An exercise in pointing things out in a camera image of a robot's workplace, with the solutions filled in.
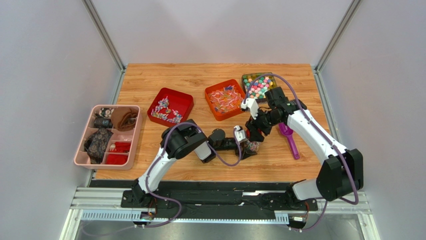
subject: gray floor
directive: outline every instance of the gray floor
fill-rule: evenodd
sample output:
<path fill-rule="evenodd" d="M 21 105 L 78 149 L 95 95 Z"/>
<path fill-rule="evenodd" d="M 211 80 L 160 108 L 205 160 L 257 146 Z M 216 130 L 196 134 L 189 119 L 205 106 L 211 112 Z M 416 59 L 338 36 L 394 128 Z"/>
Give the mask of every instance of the gray floor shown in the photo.
<path fill-rule="evenodd" d="M 310 214 L 308 225 L 313 224 L 317 215 Z M 126 221 L 82 222 L 89 234 L 107 234 L 131 226 Z M 356 214 L 325 215 L 322 222 L 312 231 L 297 233 L 287 226 L 271 224 L 225 224 L 225 223 L 171 223 L 165 226 L 141 229 L 132 228 L 114 235 L 93 237 L 77 233 L 76 240 L 363 240 Z"/>

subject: dark red tray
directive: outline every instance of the dark red tray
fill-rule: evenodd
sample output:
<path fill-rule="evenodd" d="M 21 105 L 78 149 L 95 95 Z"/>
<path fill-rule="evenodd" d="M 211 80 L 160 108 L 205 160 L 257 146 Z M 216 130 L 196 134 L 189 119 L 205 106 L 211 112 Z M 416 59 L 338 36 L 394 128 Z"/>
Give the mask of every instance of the dark red tray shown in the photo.
<path fill-rule="evenodd" d="M 154 98 L 154 101 L 151 103 L 151 106 L 149 106 L 148 108 L 147 114 L 151 122 L 158 123 L 166 127 L 172 127 L 176 125 L 176 123 L 171 123 L 168 121 L 164 121 L 163 119 L 151 116 L 151 111 L 155 109 L 156 106 L 158 106 L 158 102 L 164 99 L 165 97 L 168 97 L 168 103 L 169 103 L 168 108 L 177 110 L 179 114 L 182 115 L 182 120 L 180 120 L 180 122 L 181 123 L 185 122 L 188 119 L 190 112 L 194 107 L 193 96 L 180 91 L 167 88 L 167 87 L 161 88 L 157 96 Z"/>

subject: red object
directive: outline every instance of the red object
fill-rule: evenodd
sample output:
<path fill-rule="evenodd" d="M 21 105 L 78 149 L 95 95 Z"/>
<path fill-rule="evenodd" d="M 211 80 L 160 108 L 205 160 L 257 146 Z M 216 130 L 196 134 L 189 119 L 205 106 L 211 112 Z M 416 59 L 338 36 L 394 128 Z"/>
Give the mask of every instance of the red object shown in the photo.
<path fill-rule="evenodd" d="M 114 142 L 115 148 L 110 153 L 128 153 L 130 151 L 131 142 Z"/>
<path fill-rule="evenodd" d="M 127 162 L 127 158 L 129 156 L 127 155 L 121 155 L 121 154 L 108 154 L 106 157 L 106 163 L 105 164 L 111 164 L 111 165 L 123 165 Z"/>
<path fill-rule="evenodd" d="M 224 114 L 220 114 L 220 113 L 215 111 L 215 107 L 213 106 L 212 102 L 210 101 L 209 93 L 214 92 L 216 90 L 226 88 L 229 85 L 234 85 L 235 91 L 238 92 L 242 97 L 244 97 L 246 95 L 244 93 L 243 89 L 241 88 L 240 84 L 235 79 L 230 79 L 228 81 L 223 81 L 223 82 L 218 83 L 216 85 L 209 86 L 204 91 L 205 100 L 207 101 L 207 104 L 210 107 L 210 110 L 213 113 L 213 116 L 217 121 L 222 121 L 222 120 L 225 120 L 225 119 L 228 119 L 228 118 L 231 118 L 233 116 L 236 116 L 238 114 L 243 113 L 243 111 L 241 111 L 241 108 L 231 110 L 231 111 L 224 113 Z"/>
<path fill-rule="evenodd" d="M 166 97 L 168 98 L 168 103 L 169 103 L 168 108 L 171 110 L 178 111 L 179 114 L 182 115 L 182 119 L 180 120 L 180 122 L 181 123 L 185 122 L 188 119 L 190 112 L 194 107 L 193 96 L 180 91 L 167 88 L 167 87 L 161 88 L 157 96 L 154 98 L 154 101 L 152 101 L 151 106 L 148 108 L 147 114 L 151 122 L 161 124 L 166 127 L 173 127 L 174 125 L 177 124 L 177 123 L 165 121 L 155 116 L 151 116 L 151 111 L 152 110 L 155 111 L 156 106 L 159 105 L 159 101 Z"/>

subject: orange tray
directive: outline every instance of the orange tray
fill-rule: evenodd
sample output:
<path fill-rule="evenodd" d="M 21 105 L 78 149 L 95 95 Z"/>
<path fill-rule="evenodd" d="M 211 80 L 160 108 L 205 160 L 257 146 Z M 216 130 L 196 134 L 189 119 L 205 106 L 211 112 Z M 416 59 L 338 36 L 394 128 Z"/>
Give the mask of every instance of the orange tray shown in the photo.
<path fill-rule="evenodd" d="M 130 107 L 132 109 L 137 110 L 136 117 L 136 125 L 132 130 L 129 131 L 118 131 L 115 128 L 107 128 L 113 134 L 109 139 L 108 146 L 106 147 L 106 151 L 103 156 L 103 161 L 101 164 L 91 164 L 90 157 L 88 153 L 85 151 L 85 141 L 86 139 L 98 131 L 98 128 L 94 127 L 95 121 L 95 113 L 101 108 L 123 108 Z M 78 166 L 85 167 L 87 169 L 110 169 L 110 170 L 129 170 L 133 167 L 133 162 L 135 160 L 136 148 L 138 146 L 139 134 L 141 133 L 142 126 L 142 114 L 141 108 L 137 105 L 97 105 L 91 110 L 91 114 L 86 124 L 86 128 L 84 130 L 83 136 L 81 137 L 80 144 L 78 145 L 77 152 L 75 153 L 74 163 Z M 115 142 L 130 142 L 130 151 L 128 153 L 118 153 L 118 152 L 108 152 L 110 146 Z M 122 165 L 115 164 L 105 164 L 107 161 L 108 155 L 126 155 L 127 161 Z"/>
<path fill-rule="evenodd" d="M 241 88 L 240 84 L 235 79 L 230 79 L 228 81 L 223 81 L 223 82 L 218 83 L 216 85 L 209 86 L 204 91 L 205 100 L 207 101 L 207 104 L 210 107 L 210 110 L 213 113 L 213 116 L 214 116 L 214 118 L 217 121 L 223 121 L 225 119 L 229 119 L 229 118 L 231 118 L 233 116 L 237 116 L 238 114 L 242 114 L 243 113 L 243 111 L 241 111 L 241 108 L 236 108 L 234 110 L 231 110 L 231 111 L 229 111 L 227 113 L 223 113 L 223 114 L 218 113 L 218 112 L 215 111 L 215 107 L 212 105 L 212 102 L 210 101 L 209 93 L 214 92 L 216 90 L 223 89 L 225 87 L 228 87 L 229 85 L 234 85 L 235 86 L 235 91 L 238 92 L 239 94 L 241 94 L 241 97 L 244 98 L 244 96 L 246 94 L 244 93 L 244 91 Z"/>

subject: orange bin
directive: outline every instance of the orange bin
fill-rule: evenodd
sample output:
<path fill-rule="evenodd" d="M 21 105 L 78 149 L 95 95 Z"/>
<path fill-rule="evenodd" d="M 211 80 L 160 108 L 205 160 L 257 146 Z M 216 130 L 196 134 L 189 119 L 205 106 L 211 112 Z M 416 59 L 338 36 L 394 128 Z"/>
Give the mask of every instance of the orange bin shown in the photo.
<path fill-rule="evenodd" d="M 228 87 L 229 85 L 234 86 L 235 91 L 237 93 L 239 93 L 242 98 L 244 98 L 244 96 L 246 94 L 244 93 L 244 91 L 241 88 L 240 84 L 235 79 L 230 79 L 228 81 L 223 81 L 223 82 L 218 83 L 216 85 L 209 86 L 204 91 L 205 100 L 207 101 L 207 104 L 210 107 L 210 110 L 213 113 L 213 116 L 214 116 L 214 118 L 217 121 L 223 121 L 225 119 L 228 119 L 230 117 L 233 117 L 233 116 L 236 116 L 238 114 L 243 113 L 243 111 L 241 111 L 241 108 L 238 107 L 238 108 L 236 108 L 234 110 L 231 110 L 231 111 L 228 111 L 226 113 L 221 114 L 219 112 L 216 112 L 215 107 L 213 106 L 212 102 L 210 101 L 209 93 L 214 92 L 216 90 L 224 89 L 224 88 Z"/>

